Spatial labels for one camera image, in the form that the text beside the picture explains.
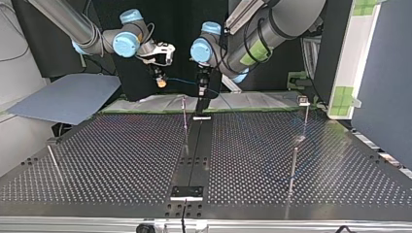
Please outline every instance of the white panel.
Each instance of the white panel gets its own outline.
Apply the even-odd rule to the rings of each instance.
[[[10,1],[2,2],[11,5]],[[20,29],[15,15],[6,8],[1,8]],[[2,14],[0,31],[0,60],[18,56],[25,51],[27,43]],[[25,97],[45,85],[46,81],[42,79],[31,52],[16,60],[0,62],[0,106]]]
[[[20,116],[0,123],[0,177],[45,146],[53,123]]]
[[[11,6],[10,0],[0,1]],[[4,6],[1,9],[20,29],[15,15]],[[25,40],[0,13],[0,60],[19,56],[26,48]],[[4,112],[45,85],[31,52],[19,59],[0,61],[0,177],[39,151],[52,136],[52,123]]]

